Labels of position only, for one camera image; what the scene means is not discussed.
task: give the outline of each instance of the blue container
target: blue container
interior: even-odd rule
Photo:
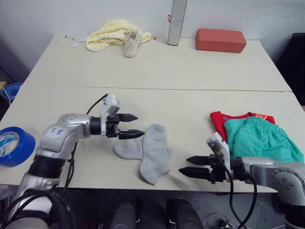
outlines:
[[[14,100],[22,84],[23,83],[12,83],[10,85],[5,86],[4,89],[6,90],[8,95],[5,93],[3,89],[1,90],[1,95],[8,104],[9,104],[9,98],[10,98],[10,102]]]
[[[14,167],[20,165],[33,153],[35,138],[19,127],[12,126],[0,130],[0,165]]]

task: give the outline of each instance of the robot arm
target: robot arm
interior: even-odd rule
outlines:
[[[210,166],[212,171],[205,167],[185,167],[179,169],[181,173],[188,177],[207,179],[213,184],[227,179],[224,164],[233,179],[248,183],[244,175],[250,174],[258,185],[277,190],[280,200],[289,206],[285,214],[287,224],[305,227],[305,164],[282,163],[267,157],[250,156],[230,160],[228,147],[217,132],[207,140],[207,144],[214,154],[193,156],[187,161],[199,166]]]
[[[58,119],[57,123],[48,126],[42,133],[34,161],[28,172],[24,174],[13,200],[30,190],[54,190],[60,183],[61,171],[66,160],[70,157],[76,142],[81,138],[91,135],[119,139],[142,136],[144,134],[142,131],[121,131],[118,128],[119,122],[131,122],[137,119],[132,114],[117,114],[120,107],[120,101],[113,94],[107,94],[102,100],[101,117],[90,117],[88,114],[65,114]],[[26,200],[20,202],[10,212],[9,218]],[[50,200],[41,197],[32,201],[24,210],[48,214],[51,207]]]

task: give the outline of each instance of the gray sock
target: gray sock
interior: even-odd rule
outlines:
[[[151,125],[143,139],[143,159],[140,165],[142,177],[155,185],[158,179],[169,172],[172,150],[167,147],[165,128],[159,124]]]
[[[125,159],[141,160],[143,157],[143,137],[119,140],[115,146],[115,154]]]

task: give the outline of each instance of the yellow towel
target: yellow towel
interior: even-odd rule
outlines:
[[[136,30],[136,28],[124,20],[109,21],[100,30],[89,35],[86,47],[93,52],[97,52],[111,44],[124,45],[126,41],[124,32],[126,30]],[[148,41],[151,37],[152,35],[149,32],[142,33],[141,43]]]

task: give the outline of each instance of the red foam block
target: red foam block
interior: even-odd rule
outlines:
[[[196,49],[240,53],[247,42],[241,31],[198,29]]]

